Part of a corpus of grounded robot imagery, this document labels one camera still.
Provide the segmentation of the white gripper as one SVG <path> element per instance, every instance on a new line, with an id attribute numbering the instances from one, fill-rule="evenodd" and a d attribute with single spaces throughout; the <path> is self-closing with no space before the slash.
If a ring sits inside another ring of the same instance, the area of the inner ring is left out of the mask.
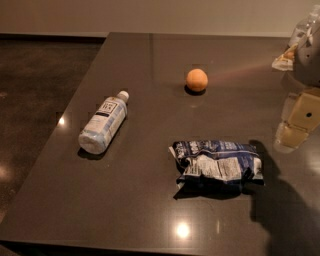
<path id="1" fill-rule="evenodd" d="M 320 125 L 320 24 L 313 24 L 298 46 L 294 44 L 278 56 L 272 68 L 292 71 L 293 64 L 295 79 L 314 87 L 287 96 L 274 141 L 281 153 L 296 150 Z"/>

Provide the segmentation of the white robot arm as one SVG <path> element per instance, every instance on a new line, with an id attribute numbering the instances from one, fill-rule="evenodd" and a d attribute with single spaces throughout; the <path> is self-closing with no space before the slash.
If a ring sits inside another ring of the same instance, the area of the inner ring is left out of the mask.
<path id="1" fill-rule="evenodd" d="M 298 22 L 287 49 L 272 68 L 286 73 L 290 92 L 284 101 L 274 147 L 282 153 L 296 150 L 320 125 L 320 5 Z"/>

